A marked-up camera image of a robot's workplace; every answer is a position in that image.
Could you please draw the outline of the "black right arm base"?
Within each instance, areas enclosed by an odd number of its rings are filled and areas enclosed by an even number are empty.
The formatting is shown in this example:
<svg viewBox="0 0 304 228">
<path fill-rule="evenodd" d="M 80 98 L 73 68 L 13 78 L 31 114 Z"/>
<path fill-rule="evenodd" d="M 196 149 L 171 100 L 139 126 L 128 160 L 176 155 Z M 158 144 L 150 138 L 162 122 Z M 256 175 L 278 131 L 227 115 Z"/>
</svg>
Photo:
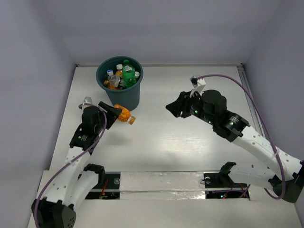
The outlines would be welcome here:
<svg viewBox="0 0 304 228">
<path fill-rule="evenodd" d="M 228 176 L 235 162 L 227 162 L 219 172 L 205 173 L 200 181 L 206 190 L 206 199 L 250 199 L 248 185 L 236 183 Z"/>
</svg>

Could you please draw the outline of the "large clear plastic bottle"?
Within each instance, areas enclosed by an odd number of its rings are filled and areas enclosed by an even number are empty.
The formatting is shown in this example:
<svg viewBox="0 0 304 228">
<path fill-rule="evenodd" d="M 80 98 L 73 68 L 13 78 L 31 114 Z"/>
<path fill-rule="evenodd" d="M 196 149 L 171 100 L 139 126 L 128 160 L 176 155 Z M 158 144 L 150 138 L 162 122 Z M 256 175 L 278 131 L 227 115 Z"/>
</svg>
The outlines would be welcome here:
<svg viewBox="0 0 304 228">
<path fill-rule="evenodd" d="M 113 73 L 113 71 L 111 69 L 107 70 L 107 72 L 106 72 L 107 79 L 110 78 L 113 75 L 114 75 L 114 73 Z"/>
</svg>

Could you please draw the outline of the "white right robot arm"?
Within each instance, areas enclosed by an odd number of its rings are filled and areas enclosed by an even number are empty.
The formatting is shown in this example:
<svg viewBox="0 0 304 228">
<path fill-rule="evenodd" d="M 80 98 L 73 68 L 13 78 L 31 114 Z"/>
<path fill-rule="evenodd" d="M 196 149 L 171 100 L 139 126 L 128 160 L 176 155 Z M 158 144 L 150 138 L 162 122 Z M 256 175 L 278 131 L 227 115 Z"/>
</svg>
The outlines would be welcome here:
<svg viewBox="0 0 304 228">
<path fill-rule="evenodd" d="M 260 160 L 266 169 L 243 168 L 235 162 L 226 162 L 209 183 L 230 188 L 244 183 L 272 190 L 284 201 L 296 203 L 304 188 L 304 163 L 289 154 L 273 148 L 249 122 L 227 109 L 226 97 L 217 90 L 181 92 L 176 101 L 166 105 L 175 117 L 195 116 L 212 126 L 219 137 L 244 149 Z"/>
</svg>

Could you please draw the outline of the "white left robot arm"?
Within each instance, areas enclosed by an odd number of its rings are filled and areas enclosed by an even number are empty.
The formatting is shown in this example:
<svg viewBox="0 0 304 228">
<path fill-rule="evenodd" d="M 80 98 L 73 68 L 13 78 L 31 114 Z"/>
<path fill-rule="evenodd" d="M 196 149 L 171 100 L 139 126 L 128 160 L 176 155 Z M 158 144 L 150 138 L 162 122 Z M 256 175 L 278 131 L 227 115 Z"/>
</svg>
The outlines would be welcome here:
<svg viewBox="0 0 304 228">
<path fill-rule="evenodd" d="M 120 108 L 103 102 L 92 103 L 89 97 L 79 105 L 81 123 L 69 144 L 64 165 L 45 184 L 31 210 L 37 228 L 72 228 L 76 209 L 93 187 L 105 183 L 105 169 L 88 160 L 104 132 L 122 113 Z"/>
</svg>

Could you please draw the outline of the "small orange juice bottle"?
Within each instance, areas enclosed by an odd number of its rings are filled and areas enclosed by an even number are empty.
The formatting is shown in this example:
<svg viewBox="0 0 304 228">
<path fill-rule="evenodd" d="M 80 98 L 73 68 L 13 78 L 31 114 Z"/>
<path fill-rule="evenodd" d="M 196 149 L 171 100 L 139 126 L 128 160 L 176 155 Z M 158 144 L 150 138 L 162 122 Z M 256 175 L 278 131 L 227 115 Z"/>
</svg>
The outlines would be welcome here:
<svg viewBox="0 0 304 228">
<path fill-rule="evenodd" d="M 110 84 L 110 82 L 109 82 L 108 80 L 105 80 L 105 81 L 103 82 L 103 85 L 104 85 L 105 87 L 107 87 L 108 89 L 111 89 L 111 90 L 120 90 L 120 89 L 117 88 L 117 87 L 111 86 L 111 84 Z"/>
</svg>

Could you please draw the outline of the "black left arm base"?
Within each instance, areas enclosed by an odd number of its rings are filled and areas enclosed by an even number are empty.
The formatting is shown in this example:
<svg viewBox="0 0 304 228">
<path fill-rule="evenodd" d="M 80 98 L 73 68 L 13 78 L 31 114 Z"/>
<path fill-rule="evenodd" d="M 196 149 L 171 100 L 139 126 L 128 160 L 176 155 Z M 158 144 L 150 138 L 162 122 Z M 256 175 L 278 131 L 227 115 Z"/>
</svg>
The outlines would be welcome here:
<svg viewBox="0 0 304 228">
<path fill-rule="evenodd" d="M 106 172 L 104 182 L 98 183 L 87 194 L 87 200 L 119 200 L 120 199 L 120 172 Z"/>
</svg>

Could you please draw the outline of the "orange label tea bottle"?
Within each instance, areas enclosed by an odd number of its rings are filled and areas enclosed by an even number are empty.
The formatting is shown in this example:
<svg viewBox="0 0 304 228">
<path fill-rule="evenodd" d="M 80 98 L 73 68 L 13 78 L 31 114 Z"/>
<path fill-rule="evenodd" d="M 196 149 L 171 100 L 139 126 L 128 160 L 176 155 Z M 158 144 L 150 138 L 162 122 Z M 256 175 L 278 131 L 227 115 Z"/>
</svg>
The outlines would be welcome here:
<svg viewBox="0 0 304 228">
<path fill-rule="evenodd" d="M 138 71 L 135 71 L 134 76 L 135 76 L 135 79 L 138 80 L 140 77 L 140 73 Z"/>
</svg>

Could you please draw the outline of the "clear bottle black label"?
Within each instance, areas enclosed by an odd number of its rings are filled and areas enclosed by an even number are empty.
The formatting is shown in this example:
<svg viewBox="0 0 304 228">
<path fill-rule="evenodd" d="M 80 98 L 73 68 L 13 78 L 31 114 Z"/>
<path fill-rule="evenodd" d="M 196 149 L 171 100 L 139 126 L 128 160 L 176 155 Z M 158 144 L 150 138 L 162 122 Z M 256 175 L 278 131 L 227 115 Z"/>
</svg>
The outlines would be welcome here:
<svg viewBox="0 0 304 228">
<path fill-rule="evenodd" d="M 111 86 L 117 87 L 120 90 L 125 89 L 124 81 L 119 76 L 113 75 L 108 78 L 108 81 L 110 82 Z"/>
</svg>

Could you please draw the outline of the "green soda bottle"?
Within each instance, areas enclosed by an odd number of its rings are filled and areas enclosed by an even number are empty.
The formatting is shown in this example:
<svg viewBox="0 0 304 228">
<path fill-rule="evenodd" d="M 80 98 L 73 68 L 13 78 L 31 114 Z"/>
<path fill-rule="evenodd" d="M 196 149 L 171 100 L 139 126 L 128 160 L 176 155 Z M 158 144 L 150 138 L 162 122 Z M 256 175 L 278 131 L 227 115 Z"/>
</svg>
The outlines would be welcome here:
<svg viewBox="0 0 304 228">
<path fill-rule="evenodd" d="M 126 88 L 132 87 L 137 82 L 135 77 L 135 68 L 127 59 L 123 61 L 123 82 Z"/>
</svg>

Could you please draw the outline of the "yellow blue label bottle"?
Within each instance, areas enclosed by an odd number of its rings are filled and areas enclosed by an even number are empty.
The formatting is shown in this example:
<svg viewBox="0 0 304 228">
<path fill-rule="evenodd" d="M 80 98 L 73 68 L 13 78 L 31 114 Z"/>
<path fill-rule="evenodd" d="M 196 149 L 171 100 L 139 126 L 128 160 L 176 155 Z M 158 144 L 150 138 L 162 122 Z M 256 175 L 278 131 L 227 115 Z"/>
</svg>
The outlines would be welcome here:
<svg viewBox="0 0 304 228">
<path fill-rule="evenodd" d="M 119 76 L 120 78 L 123 78 L 123 65 L 122 64 L 117 64 L 116 65 L 116 76 Z"/>
</svg>

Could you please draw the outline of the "small orange patterned bottle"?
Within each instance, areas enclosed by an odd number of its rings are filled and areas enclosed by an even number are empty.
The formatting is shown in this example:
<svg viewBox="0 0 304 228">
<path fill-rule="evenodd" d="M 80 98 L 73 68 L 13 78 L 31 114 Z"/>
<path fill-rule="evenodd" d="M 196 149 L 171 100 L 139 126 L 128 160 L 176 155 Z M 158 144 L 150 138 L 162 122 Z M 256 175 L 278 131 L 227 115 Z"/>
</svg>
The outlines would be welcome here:
<svg viewBox="0 0 304 228">
<path fill-rule="evenodd" d="M 119 104 L 115 104 L 114 107 L 122 110 L 122 112 L 118 116 L 119 121 L 128 123 L 130 125 L 135 122 L 136 118 L 131 115 L 131 112 L 128 109 Z"/>
</svg>

